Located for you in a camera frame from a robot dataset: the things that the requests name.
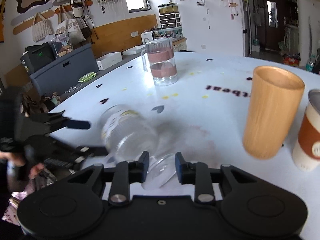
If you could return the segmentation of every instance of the bamboo cup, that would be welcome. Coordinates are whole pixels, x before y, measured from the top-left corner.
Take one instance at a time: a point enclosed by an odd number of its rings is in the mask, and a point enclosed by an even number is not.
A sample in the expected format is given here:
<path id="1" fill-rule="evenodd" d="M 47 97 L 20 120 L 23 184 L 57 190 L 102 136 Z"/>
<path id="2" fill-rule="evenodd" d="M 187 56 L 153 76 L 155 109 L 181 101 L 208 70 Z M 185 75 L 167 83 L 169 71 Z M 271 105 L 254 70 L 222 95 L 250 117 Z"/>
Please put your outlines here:
<path id="1" fill-rule="evenodd" d="M 304 83 L 297 75 L 277 67 L 254 69 L 243 146 L 255 158 L 274 157 L 297 113 Z"/>

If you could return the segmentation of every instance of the power outlet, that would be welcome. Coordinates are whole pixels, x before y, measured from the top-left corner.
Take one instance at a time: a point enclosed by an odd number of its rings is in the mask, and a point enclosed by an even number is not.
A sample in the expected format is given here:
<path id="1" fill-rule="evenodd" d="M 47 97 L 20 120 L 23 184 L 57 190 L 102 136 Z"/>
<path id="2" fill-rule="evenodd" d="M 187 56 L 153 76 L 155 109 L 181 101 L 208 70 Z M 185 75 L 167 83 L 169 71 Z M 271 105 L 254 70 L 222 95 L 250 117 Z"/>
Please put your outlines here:
<path id="1" fill-rule="evenodd" d="M 25 92 L 28 92 L 31 88 L 33 88 L 31 81 L 22 87 L 23 91 Z"/>

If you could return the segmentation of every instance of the brown cup sleeve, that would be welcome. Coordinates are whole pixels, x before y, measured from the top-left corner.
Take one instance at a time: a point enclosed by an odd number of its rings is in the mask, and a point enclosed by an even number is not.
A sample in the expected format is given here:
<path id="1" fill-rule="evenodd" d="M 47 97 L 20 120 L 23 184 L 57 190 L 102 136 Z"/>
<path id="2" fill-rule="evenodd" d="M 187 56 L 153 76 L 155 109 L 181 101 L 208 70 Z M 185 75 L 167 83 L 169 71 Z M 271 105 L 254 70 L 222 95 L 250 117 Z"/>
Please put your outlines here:
<path id="1" fill-rule="evenodd" d="M 318 141 L 320 141 L 320 133 L 312 126 L 305 113 L 298 134 L 298 142 L 301 149 L 311 158 L 316 160 L 320 160 L 320 157 L 317 157 L 312 153 L 312 146 Z"/>

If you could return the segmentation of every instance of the tabletop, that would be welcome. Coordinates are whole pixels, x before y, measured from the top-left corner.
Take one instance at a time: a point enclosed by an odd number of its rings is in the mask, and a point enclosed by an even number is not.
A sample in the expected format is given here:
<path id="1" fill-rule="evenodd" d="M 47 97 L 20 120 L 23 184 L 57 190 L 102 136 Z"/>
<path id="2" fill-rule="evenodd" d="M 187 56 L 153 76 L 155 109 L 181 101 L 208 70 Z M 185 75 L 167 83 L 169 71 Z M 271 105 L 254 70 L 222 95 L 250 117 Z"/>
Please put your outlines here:
<path id="1" fill-rule="evenodd" d="M 300 171 L 291 153 L 308 104 L 308 91 L 320 89 L 319 75 L 248 57 L 193 52 L 174 55 L 179 78 L 175 84 L 154 86 L 151 73 L 143 71 L 142 59 L 138 57 L 89 84 L 53 110 L 65 110 L 64 116 L 90 121 L 89 130 L 63 128 L 52 136 L 73 146 L 101 146 L 100 115 L 114 105 L 129 105 L 158 131 L 159 154 L 182 152 L 186 161 L 205 162 L 211 168 L 232 164 L 301 197 L 308 207 L 301 237 L 318 240 L 320 167 L 312 172 Z M 260 65 L 287 69 L 300 76 L 306 85 L 284 146 L 274 158 L 263 161 L 246 153 L 242 145 L 250 78 L 253 69 Z M 164 110 L 152 111 L 156 106 L 164 106 Z M 107 167 L 110 165 L 107 162 L 108 157 L 92 158 L 85 166 L 103 163 Z M 109 187 L 103 199 L 108 198 Z M 132 184 L 130 190 L 131 195 L 194 195 L 194 186 L 180 185 L 176 175 L 156 190 L 144 190 L 139 183 Z"/>

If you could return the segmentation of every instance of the black bag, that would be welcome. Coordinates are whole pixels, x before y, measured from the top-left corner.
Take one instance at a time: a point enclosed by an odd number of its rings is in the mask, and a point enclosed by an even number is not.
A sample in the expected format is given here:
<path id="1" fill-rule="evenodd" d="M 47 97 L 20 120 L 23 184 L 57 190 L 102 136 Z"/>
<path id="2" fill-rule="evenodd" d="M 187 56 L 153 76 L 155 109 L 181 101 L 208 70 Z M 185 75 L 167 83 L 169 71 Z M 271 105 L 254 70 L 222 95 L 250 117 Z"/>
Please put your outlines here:
<path id="1" fill-rule="evenodd" d="M 52 49 L 47 42 L 42 45 L 26 47 L 25 51 L 27 53 L 20 60 L 29 75 L 55 60 Z"/>
<path id="2" fill-rule="evenodd" d="M 92 31 L 89 27 L 89 25 L 87 24 L 87 22 L 85 21 L 85 19 L 83 19 L 86 27 L 81 29 L 82 35 L 84 36 L 85 39 L 89 38 L 92 35 Z"/>

